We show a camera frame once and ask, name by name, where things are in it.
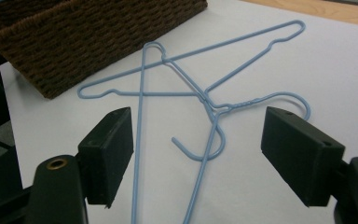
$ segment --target white table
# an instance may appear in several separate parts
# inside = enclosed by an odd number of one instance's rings
[[[267,56],[213,91],[212,97],[217,103],[234,103],[275,91],[298,93],[310,102],[310,123],[345,145],[344,161],[349,161],[358,156],[357,25],[240,1],[210,0],[208,9],[158,41],[173,56],[291,20],[305,22],[306,31],[289,42],[274,45]],[[272,39],[296,29],[293,26],[178,63],[206,88]],[[150,55],[149,62],[159,57],[156,50]],[[137,51],[83,83],[137,67],[141,56]],[[136,132],[136,97],[111,94],[99,100],[82,100],[76,95],[77,86],[50,101],[9,63],[1,66],[1,72],[25,187],[32,185],[40,162],[61,154],[75,155],[78,143],[112,110],[130,106]],[[88,92],[111,87],[136,91],[139,75]],[[169,68],[159,67],[147,71],[145,89],[180,91],[188,90],[188,86]],[[227,146],[207,165],[193,223],[334,223],[333,198],[328,208],[305,207],[261,153],[267,105],[304,113],[298,102],[279,98],[222,118]],[[145,98],[144,112],[138,220],[181,223],[200,163],[187,158],[171,138],[178,137],[201,154],[211,123],[200,102],[190,98]],[[132,177],[133,156],[112,208],[88,206],[90,223],[130,222]]]

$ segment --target wicker basket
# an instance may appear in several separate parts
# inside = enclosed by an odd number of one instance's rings
[[[206,0],[10,0],[0,3],[0,53],[52,99],[206,7]]]

